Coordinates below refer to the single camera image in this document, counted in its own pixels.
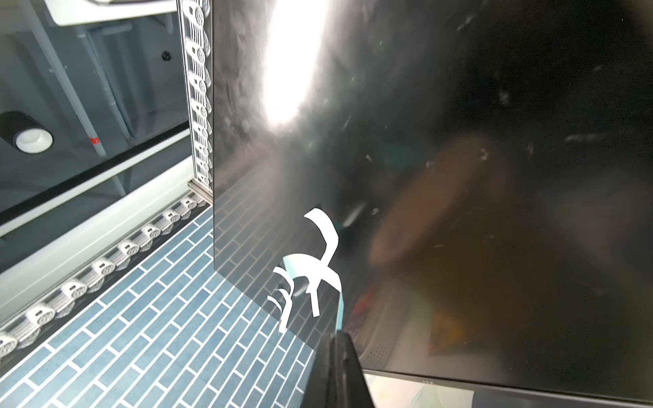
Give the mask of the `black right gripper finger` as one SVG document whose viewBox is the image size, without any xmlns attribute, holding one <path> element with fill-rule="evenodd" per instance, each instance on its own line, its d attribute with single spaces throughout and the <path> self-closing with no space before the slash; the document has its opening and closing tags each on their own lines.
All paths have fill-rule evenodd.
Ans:
<svg viewBox="0 0 653 408">
<path fill-rule="evenodd" d="M 302 408 L 374 407 L 361 364 L 348 333 L 336 331 L 321 340 Z"/>
</svg>

